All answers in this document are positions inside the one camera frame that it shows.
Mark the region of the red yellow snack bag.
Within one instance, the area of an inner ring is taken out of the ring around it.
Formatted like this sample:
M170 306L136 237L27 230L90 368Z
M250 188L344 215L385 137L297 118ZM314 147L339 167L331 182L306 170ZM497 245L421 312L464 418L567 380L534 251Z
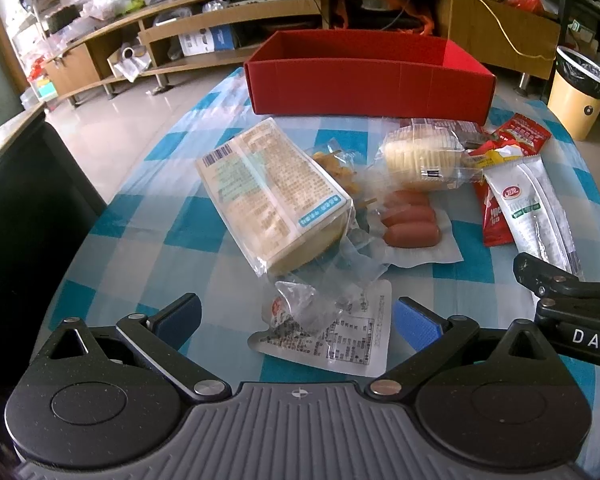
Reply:
M524 156L520 145L512 139L490 140L480 148L471 151L472 157L479 169L508 162ZM496 200L485 177L474 183L482 213L482 239L486 247L512 244L514 239L506 220L503 218L500 205Z

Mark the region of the white pouch with text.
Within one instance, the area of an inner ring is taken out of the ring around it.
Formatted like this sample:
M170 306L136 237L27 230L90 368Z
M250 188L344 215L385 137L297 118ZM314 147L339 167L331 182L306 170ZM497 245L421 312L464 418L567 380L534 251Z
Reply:
M330 372L374 377L387 369L392 318L392 286L379 280L364 289L348 310L320 334L311 335L277 296L264 310L270 327L248 338L250 349Z

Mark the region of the white long snack pack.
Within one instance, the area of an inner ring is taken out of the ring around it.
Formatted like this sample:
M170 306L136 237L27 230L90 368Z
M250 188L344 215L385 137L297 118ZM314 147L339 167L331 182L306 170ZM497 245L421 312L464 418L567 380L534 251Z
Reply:
M502 162L483 170L518 252L582 276L565 209L540 155Z

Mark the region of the vacuum packed sausages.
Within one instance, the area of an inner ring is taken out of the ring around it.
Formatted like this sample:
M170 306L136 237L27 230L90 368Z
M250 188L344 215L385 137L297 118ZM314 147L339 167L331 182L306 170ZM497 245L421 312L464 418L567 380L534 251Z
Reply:
M446 212L421 192L394 191L374 200L361 214L370 241L366 249L382 264L413 269L464 261Z

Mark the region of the red ketchup style packet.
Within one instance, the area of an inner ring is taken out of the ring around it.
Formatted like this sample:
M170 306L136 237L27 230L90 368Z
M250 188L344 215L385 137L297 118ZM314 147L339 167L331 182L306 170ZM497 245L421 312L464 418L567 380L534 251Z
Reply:
M494 134L498 140L515 142L524 156L539 154L544 144L552 137L547 128L518 113L500 125Z

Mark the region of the round white cake package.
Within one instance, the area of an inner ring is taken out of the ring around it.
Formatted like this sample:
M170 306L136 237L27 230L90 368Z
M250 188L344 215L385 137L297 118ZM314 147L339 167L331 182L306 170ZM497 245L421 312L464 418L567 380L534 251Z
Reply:
M388 184L418 192L454 190L478 180L481 172L454 130L428 124L387 133L375 162Z

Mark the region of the beige bread package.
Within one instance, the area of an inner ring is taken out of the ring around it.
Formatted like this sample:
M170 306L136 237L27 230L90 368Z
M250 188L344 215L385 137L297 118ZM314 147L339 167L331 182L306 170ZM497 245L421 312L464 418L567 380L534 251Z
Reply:
M196 169L259 276L294 272L346 234L352 198L273 118L202 155Z

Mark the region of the waffle snack bag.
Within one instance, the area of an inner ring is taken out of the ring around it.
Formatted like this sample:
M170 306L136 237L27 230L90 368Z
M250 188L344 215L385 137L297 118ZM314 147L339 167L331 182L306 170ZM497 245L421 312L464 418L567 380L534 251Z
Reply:
M377 202L363 182L360 153L345 150L335 138L331 138L311 148L308 154L349 194L357 210Z

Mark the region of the yellow trash bin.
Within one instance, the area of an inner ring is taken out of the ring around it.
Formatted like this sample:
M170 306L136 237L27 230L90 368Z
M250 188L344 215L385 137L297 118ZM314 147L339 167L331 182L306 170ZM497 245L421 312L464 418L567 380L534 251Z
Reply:
M600 114L600 64L559 46L547 107L573 140L584 141Z

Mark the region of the black chair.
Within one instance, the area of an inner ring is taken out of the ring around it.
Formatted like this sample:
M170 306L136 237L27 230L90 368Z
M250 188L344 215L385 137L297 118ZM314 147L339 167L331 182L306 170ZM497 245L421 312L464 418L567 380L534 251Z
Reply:
M105 208L44 110L0 146L0 411L50 300Z

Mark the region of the wooden tv stand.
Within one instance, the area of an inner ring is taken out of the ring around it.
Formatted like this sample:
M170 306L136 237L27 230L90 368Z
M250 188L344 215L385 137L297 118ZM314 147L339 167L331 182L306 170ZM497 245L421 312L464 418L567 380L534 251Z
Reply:
M150 58L146 77L166 88L171 74L242 64L276 32L334 29L338 0L164 0L145 6L72 40L43 63L61 99L102 87L114 93L120 75L112 56L138 42ZM454 41L486 65L548 79L560 27L550 18L519 10L500 0L411 0L428 9L434 36ZM201 28L230 25L238 47L185 56L178 36Z

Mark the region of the orange plastic bag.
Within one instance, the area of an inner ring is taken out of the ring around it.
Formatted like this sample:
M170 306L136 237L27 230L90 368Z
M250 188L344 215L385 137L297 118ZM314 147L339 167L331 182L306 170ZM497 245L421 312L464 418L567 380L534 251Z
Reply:
M332 8L334 29L370 29L432 36L436 23L428 9L411 0L338 0Z

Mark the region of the red cardboard box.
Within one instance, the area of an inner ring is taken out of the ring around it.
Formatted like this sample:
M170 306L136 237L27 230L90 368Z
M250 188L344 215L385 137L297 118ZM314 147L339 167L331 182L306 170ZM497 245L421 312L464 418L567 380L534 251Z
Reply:
M496 78L450 40L379 30L276 32L245 64L259 115L488 118Z

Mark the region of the blue white appliance box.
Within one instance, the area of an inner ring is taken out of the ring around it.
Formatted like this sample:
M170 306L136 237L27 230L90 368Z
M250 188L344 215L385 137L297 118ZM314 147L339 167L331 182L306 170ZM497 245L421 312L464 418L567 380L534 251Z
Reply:
M178 36L185 56L231 51L238 47L233 27L230 25L201 28Z

